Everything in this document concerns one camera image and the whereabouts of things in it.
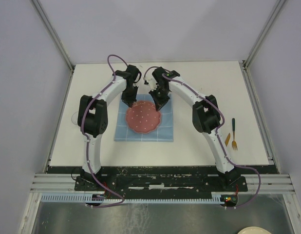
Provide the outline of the blue checked cloth placemat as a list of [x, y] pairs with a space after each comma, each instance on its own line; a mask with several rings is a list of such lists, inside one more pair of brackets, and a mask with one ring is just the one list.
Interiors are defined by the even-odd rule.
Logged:
[[115, 141], [146, 141], [146, 142], [173, 142], [173, 107], [172, 96], [168, 103], [160, 110], [161, 120], [155, 130], [149, 133], [136, 133], [130, 129], [125, 121], [128, 106], [119, 102], [118, 117], [114, 135]]

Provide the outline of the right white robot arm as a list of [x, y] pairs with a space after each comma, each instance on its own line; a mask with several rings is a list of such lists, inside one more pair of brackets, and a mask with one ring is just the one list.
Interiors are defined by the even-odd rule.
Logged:
[[231, 162], [221, 127], [225, 122], [224, 115], [218, 109], [216, 97], [206, 96], [188, 85], [175, 70], [168, 71], [163, 67], [154, 67], [151, 77], [144, 76], [144, 84], [149, 86], [149, 94], [153, 98], [157, 111], [169, 101], [169, 93], [176, 93], [192, 108], [192, 124], [196, 131], [207, 140], [213, 153], [218, 171], [218, 185], [229, 191], [240, 178]]

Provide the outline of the clear plastic cup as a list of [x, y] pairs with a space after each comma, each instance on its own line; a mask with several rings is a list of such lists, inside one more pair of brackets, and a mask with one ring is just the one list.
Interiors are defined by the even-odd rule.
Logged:
[[78, 125], [78, 112], [75, 112], [73, 115], [72, 115], [72, 117], [71, 117], [71, 122], [72, 122], [72, 124], [74, 124], [74, 125]]

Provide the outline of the green handled gold knife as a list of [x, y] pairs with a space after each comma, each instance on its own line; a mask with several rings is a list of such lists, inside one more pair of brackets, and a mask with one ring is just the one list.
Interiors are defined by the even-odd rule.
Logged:
[[225, 145], [227, 146], [229, 144], [229, 141], [230, 141], [230, 137], [231, 137], [231, 134], [228, 133], [226, 139], [225, 139]]

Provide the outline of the pink dotted plate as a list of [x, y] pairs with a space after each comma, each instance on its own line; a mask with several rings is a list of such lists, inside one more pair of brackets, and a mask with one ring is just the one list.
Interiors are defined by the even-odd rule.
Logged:
[[161, 123], [161, 112], [151, 101], [139, 100], [126, 111], [125, 121], [129, 129], [138, 134], [155, 131]]

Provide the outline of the green handled gold fork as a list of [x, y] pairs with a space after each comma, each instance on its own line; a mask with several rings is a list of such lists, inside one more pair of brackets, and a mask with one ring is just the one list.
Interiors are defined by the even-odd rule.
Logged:
[[233, 141], [232, 141], [232, 148], [233, 150], [238, 150], [237, 142], [235, 139], [235, 130], [236, 130], [236, 119], [232, 119], [232, 131], [233, 131]]

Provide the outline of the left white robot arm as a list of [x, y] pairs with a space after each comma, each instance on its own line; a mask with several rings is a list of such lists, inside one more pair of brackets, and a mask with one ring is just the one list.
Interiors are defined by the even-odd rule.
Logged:
[[102, 91], [93, 96], [83, 95], [80, 99], [77, 124], [85, 142], [85, 160], [80, 176], [91, 190], [98, 190], [102, 186], [102, 177], [97, 174], [101, 169], [101, 139], [108, 126], [108, 105], [122, 94], [122, 102], [132, 107], [138, 91], [135, 80], [140, 77], [139, 69], [128, 65], [125, 71], [114, 71]]

